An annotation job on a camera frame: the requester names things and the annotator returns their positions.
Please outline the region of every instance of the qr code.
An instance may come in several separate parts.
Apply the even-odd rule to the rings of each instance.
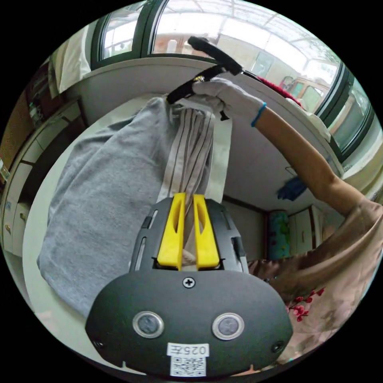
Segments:
[[[171,357],[170,375],[179,377],[206,376],[206,358]]]

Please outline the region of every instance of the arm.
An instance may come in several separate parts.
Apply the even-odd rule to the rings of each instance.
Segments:
[[[256,127],[281,152],[315,198],[343,216],[364,198],[337,177],[322,155],[271,109],[261,113]]]

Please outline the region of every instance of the red flower pattern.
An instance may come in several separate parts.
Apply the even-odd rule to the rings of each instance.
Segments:
[[[302,296],[298,296],[294,299],[294,304],[291,305],[290,307],[286,306],[286,310],[287,312],[289,313],[290,310],[293,310],[293,314],[296,316],[296,320],[298,322],[301,322],[303,320],[303,317],[304,316],[308,316],[308,312],[309,310],[306,310],[306,307],[303,305],[303,304],[297,304],[297,303],[303,303],[303,302],[306,302],[306,303],[311,303],[313,301],[313,296],[314,295],[318,295],[318,296],[322,296],[322,294],[324,293],[324,287],[321,288],[320,290],[318,291],[315,291],[313,290],[308,297],[304,298]]]

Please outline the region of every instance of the floral shirt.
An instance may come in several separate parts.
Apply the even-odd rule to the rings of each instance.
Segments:
[[[294,334],[286,362],[331,337],[364,297],[383,254],[383,206],[363,198],[318,248],[289,259],[249,262],[280,294]]]

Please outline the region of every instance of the window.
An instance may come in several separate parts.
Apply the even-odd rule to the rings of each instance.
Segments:
[[[254,66],[251,70],[256,76],[265,77],[273,64],[274,59],[272,56],[263,52],[259,52],[255,60]]]
[[[354,79],[348,100],[329,127],[340,150],[345,150],[350,143],[350,138],[357,136],[370,108],[366,93],[357,79]]]
[[[306,111],[313,113],[318,108],[322,98],[323,92],[309,85],[304,91],[301,100]]]
[[[245,74],[279,85],[329,129],[343,162],[359,145],[374,112],[364,90],[337,55],[294,21],[242,0],[150,0],[97,22],[92,70],[142,57],[189,56],[214,62],[189,44],[207,38]]]
[[[152,53],[167,53],[174,40],[176,54],[205,56],[184,48],[192,34],[208,38],[245,70],[274,84],[288,76],[326,85],[317,93],[318,107],[340,66],[334,52],[297,23],[239,0],[169,0],[159,18]]]
[[[101,59],[132,51],[137,19],[145,3],[141,1],[110,14],[104,31]]]

